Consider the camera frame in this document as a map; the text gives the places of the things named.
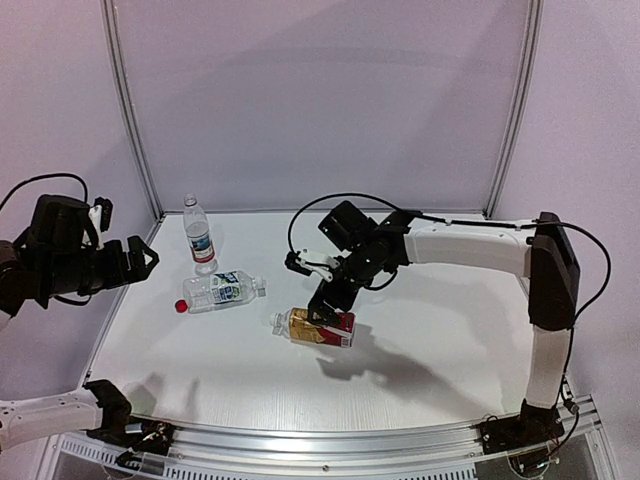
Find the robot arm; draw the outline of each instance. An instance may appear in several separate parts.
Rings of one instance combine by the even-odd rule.
[[[111,210],[105,199],[90,207],[73,198],[43,195],[20,237],[14,242],[0,240],[0,330],[26,300],[36,300],[45,309],[52,297],[80,305],[58,295],[93,295],[149,276],[159,257],[140,237],[128,239],[129,252],[123,251],[119,240],[103,243],[100,232],[108,229]],[[130,403],[107,380],[61,395],[0,401],[0,451],[75,430],[122,446],[146,439],[150,428],[166,430],[156,422],[144,436],[127,435],[130,413]],[[153,440],[157,443],[158,438],[166,443],[166,435],[155,435]]]
[[[107,380],[61,395],[0,401],[0,450],[75,430],[124,430],[130,413],[130,403]]]
[[[480,430],[484,438],[491,438],[484,445],[487,453],[561,436],[556,404],[575,322],[580,268],[567,236],[557,226],[558,217],[543,213],[537,223],[512,223],[515,228],[432,222],[410,231],[409,224],[418,216],[420,212],[398,210],[377,224],[350,202],[334,208],[319,228],[340,250],[350,252],[333,259],[338,267],[305,262],[312,252],[290,252],[285,261],[289,269],[305,275],[324,273],[309,302],[310,321],[335,324],[336,311],[349,311],[360,289],[371,289],[379,272],[395,274],[399,266],[412,263],[451,263],[529,278],[534,341],[522,409],[518,417],[485,422]]]
[[[432,223],[405,235],[404,244],[410,263],[450,263],[500,270],[520,278],[531,278],[534,238],[527,230]],[[536,280],[532,278],[535,286],[538,283]],[[560,330],[549,331],[542,328],[548,328],[548,324],[552,323],[549,319],[538,322],[542,325],[536,323],[536,318],[531,317],[530,320],[534,325],[534,339],[526,405],[553,409],[557,403],[569,353],[571,334],[567,328],[573,323]]]

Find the metal frame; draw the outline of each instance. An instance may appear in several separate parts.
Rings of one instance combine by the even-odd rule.
[[[591,397],[577,401],[581,408],[575,435],[585,435],[599,478],[612,480],[615,471],[602,424]],[[560,408],[568,431],[574,417]],[[504,457],[483,455],[474,425],[452,425],[388,431],[345,433],[277,432],[182,424],[168,457],[146,455],[140,477],[263,480],[331,476],[335,479],[475,478],[475,464]],[[60,453],[116,470],[122,449],[83,434],[52,437],[38,480],[50,480]]]
[[[509,165],[513,158],[518,132],[522,124],[522,117],[531,84],[533,74],[533,63],[535,58],[536,47],[538,44],[538,36],[540,33],[540,23],[542,20],[542,0],[530,0],[529,12],[527,14],[527,24],[525,27],[525,35],[522,44],[522,53],[520,56],[520,67],[518,70],[518,79],[516,81],[509,111],[509,120],[507,122],[507,130],[505,131],[502,145],[500,147],[500,156],[498,165],[494,173],[491,192],[487,200],[485,208],[485,216],[492,218],[495,214],[498,202],[504,184],[509,172]]]
[[[131,145],[131,152],[135,160],[136,168],[144,190],[149,209],[154,219],[158,222],[162,219],[164,211],[158,196],[158,191],[153,182],[151,169],[142,144],[140,127],[135,114],[135,105],[131,99],[131,90],[127,80],[127,73],[124,63],[124,53],[118,33],[118,7],[114,0],[102,0],[102,14],[104,20],[107,47],[111,58],[111,68],[122,112],[122,120],[127,131],[127,137]]]
[[[500,200],[509,165],[513,157],[518,132],[522,123],[540,30],[542,3],[543,0],[529,0],[529,10],[527,13],[527,21],[522,43],[518,77],[513,92],[505,134],[498,154],[498,164],[491,182],[489,196],[482,212],[487,218],[491,218],[493,216]],[[162,208],[162,203],[153,181],[151,168],[144,150],[140,127],[135,113],[135,104],[131,98],[131,90],[127,79],[124,53],[118,31],[118,7],[115,5],[115,0],[102,0],[102,7],[107,46],[109,48],[116,91],[118,93],[122,118],[127,130],[127,137],[129,138],[136,168],[138,169],[138,173],[142,180],[147,203],[149,204],[149,208],[151,209],[156,221],[160,221],[165,213],[178,212],[167,212]],[[207,213],[218,212],[211,210],[207,211]],[[459,210],[451,210],[446,213],[459,213]]]

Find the plastic bottle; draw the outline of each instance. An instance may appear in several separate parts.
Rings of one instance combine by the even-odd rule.
[[[215,272],[218,268],[218,260],[209,233],[209,222],[193,194],[184,197],[183,221],[191,256],[196,262],[196,275],[209,275]]]
[[[285,313],[274,313],[269,319],[273,334],[292,341],[334,345],[349,348],[353,344],[355,315],[341,313],[337,327],[313,325],[307,321],[308,310],[292,308]]]
[[[266,296],[266,283],[262,277],[253,278],[241,270],[188,278],[182,283],[184,299],[176,303],[176,310],[201,313],[246,305]]]

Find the white table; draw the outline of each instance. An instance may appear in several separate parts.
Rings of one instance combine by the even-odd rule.
[[[297,249],[336,252],[317,229],[324,215],[300,217]],[[182,280],[194,275],[182,218],[168,216],[152,243],[160,264],[129,288],[91,379],[111,380],[135,413],[237,428],[397,429],[519,410],[533,335],[524,292],[506,273],[402,267],[387,289],[359,294],[351,349],[272,335],[269,316],[305,307],[319,282],[284,267],[290,218],[210,215],[219,271],[265,277],[267,296],[190,315],[174,310]]]

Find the wire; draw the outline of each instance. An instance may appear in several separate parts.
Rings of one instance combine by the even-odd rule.
[[[75,173],[66,173],[66,172],[45,173],[43,175],[36,175],[35,177],[31,177],[27,180],[23,180],[22,182],[15,185],[11,190],[9,190],[9,193],[7,193],[5,197],[2,199],[2,202],[0,202],[0,211],[2,211],[2,209],[5,207],[9,199],[11,199],[11,197],[22,187],[29,185],[30,183],[39,182],[40,180],[49,180],[51,178],[71,178],[73,180],[77,180],[80,183],[80,185],[82,185],[83,202],[87,203],[89,201],[89,187],[87,186],[87,182],[85,182],[84,179],[79,175],[76,175]],[[64,303],[66,305],[72,305],[74,307],[83,307],[91,301],[91,296],[89,296],[87,300],[72,300],[69,298],[62,297],[60,295],[55,295],[53,298],[54,300],[57,300],[60,303]]]
[[[64,173],[64,172],[45,173],[44,175],[37,175],[27,180],[23,180],[22,182],[18,183],[15,187],[13,187],[9,191],[9,193],[7,193],[7,195],[2,199],[2,202],[0,202],[0,211],[4,208],[4,206],[7,204],[9,199],[13,196],[13,194],[16,193],[18,190],[20,190],[22,187],[29,185],[30,183],[38,182],[40,180],[48,180],[50,178],[72,178],[74,180],[77,180],[82,185],[82,189],[84,192],[84,195],[83,195],[84,203],[87,203],[87,201],[89,200],[89,187],[87,187],[87,183],[80,176],[76,175],[75,173]]]
[[[528,472],[530,470],[533,470],[535,468],[539,468],[539,465],[541,462],[548,462],[551,457],[553,457],[558,450],[560,450],[562,447],[564,447],[564,445],[569,441],[569,439],[573,436],[574,432],[576,431],[576,428],[578,427],[578,423],[580,423],[580,412],[576,412],[575,414],[575,420],[573,421],[573,426],[571,427],[571,430],[569,430],[569,433],[567,433],[567,435],[562,439],[562,441],[558,444],[556,444],[556,446],[554,448],[552,448],[551,450],[549,450],[549,453],[547,453],[539,462],[529,465],[527,468],[525,468],[525,472]]]
[[[397,210],[399,212],[407,212],[407,210],[404,210],[403,208],[400,208],[397,205],[394,205],[393,203],[388,202],[384,198],[376,197],[375,195],[369,195],[367,193],[341,192],[341,193],[331,193],[329,195],[324,195],[322,197],[318,197],[315,200],[310,201],[309,203],[301,207],[291,218],[291,221],[289,222],[289,228],[287,229],[287,242],[289,244],[289,250],[293,253],[296,253],[296,250],[293,248],[291,233],[293,232],[293,225],[295,224],[296,220],[305,210],[308,210],[314,205],[320,202],[324,202],[325,200],[331,200],[332,198],[345,198],[345,197],[366,198],[367,200],[373,200],[374,202],[378,202],[378,203],[381,203],[382,205],[386,205],[387,207],[393,210]]]
[[[391,274],[391,278],[389,280],[387,280],[386,282],[384,282],[382,285],[377,285],[375,287],[364,287],[364,289],[365,290],[369,290],[371,292],[379,292],[383,288],[387,288],[389,285],[391,285],[391,282],[393,282],[396,279],[397,276],[398,276],[398,270],[395,270]]]
[[[564,362],[564,368],[562,370],[562,379],[567,381],[567,370],[569,368],[569,359],[571,358],[571,352],[573,351],[573,337],[575,336],[575,328],[571,327],[571,333],[569,336],[569,348],[567,349],[567,359]],[[564,390],[562,388],[562,384],[560,385],[560,394],[562,396],[562,400],[567,400],[564,396]]]
[[[309,209],[310,207],[312,207],[313,205],[316,205],[320,202],[323,202],[325,200],[330,200],[332,198],[345,198],[345,197],[355,197],[355,198],[365,198],[367,200],[373,200],[375,202],[378,202],[382,205],[385,205],[393,210],[396,210],[398,212],[404,212],[407,213],[409,215],[413,215],[415,218],[419,218],[422,220],[428,220],[434,223],[444,223],[444,224],[448,224],[448,225],[461,225],[461,226],[469,226],[469,227],[490,227],[490,228],[506,228],[506,229],[515,229],[515,230],[527,230],[527,229],[533,229],[533,228],[538,228],[538,227],[544,227],[544,226],[555,226],[555,227],[563,227],[563,228],[568,228],[570,230],[575,230],[576,232],[586,236],[589,240],[591,240],[593,243],[595,243],[598,248],[600,248],[600,250],[602,251],[602,253],[604,254],[605,260],[607,262],[607,271],[606,271],[606,275],[604,278],[604,281],[602,282],[602,286],[600,287],[600,289],[596,292],[595,295],[593,295],[589,300],[587,300],[582,307],[580,307],[580,309],[578,310],[578,312],[575,315],[575,321],[578,320],[578,317],[580,317],[580,315],[590,306],[593,304],[593,302],[595,302],[598,298],[600,298],[600,296],[604,293],[604,291],[607,289],[608,285],[609,285],[609,281],[611,280],[611,255],[609,254],[609,251],[607,250],[607,248],[604,246],[604,244],[591,232],[589,232],[588,230],[579,227],[577,225],[574,225],[572,223],[568,223],[568,222],[561,222],[561,221],[538,221],[538,222],[533,222],[530,224],[524,224],[524,225],[518,225],[515,223],[503,223],[503,222],[486,222],[486,221],[474,221],[474,220],[447,220],[445,218],[442,217],[436,217],[433,215],[426,215],[422,212],[416,212],[416,211],[412,211],[412,210],[406,210],[404,208],[401,208],[383,198],[380,197],[376,197],[375,195],[369,195],[367,193],[358,193],[358,192],[341,192],[341,193],[332,193],[329,195],[324,195],[322,197],[316,198],[315,200],[310,201],[309,203],[307,203],[306,205],[304,205],[302,208],[300,208],[295,214],[294,216],[291,218],[291,221],[289,222],[289,227],[287,229],[287,242],[289,244],[289,250],[291,252],[293,252],[294,254],[296,253],[296,250],[293,248],[293,241],[291,239],[292,236],[292,232],[293,232],[293,226],[296,222],[296,220],[298,219],[298,217],[307,209]],[[315,266],[322,266],[322,267],[327,267],[330,268],[329,265],[324,265],[324,264],[317,264]],[[569,354],[567,355],[567,360],[565,362],[565,367],[564,367],[564,373],[566,374],[567,368],[569,366],[569,358],[570,358],[570,354],[571,354],[571,349],[573,346],[573,328],[571,329],[572,333],[571,333],[571,340],[569,343]]]
[[[57,300],[60,303],[64,303],[65,305],[71,305],[72,307],[84,307],[85,305],[88,305],[89,302],[91,301],[91,295],[89,295],[89,298],[87,298],[86,300],[73,300],[71,298],[66,298],[61,295],[55,295],[53,299]]]

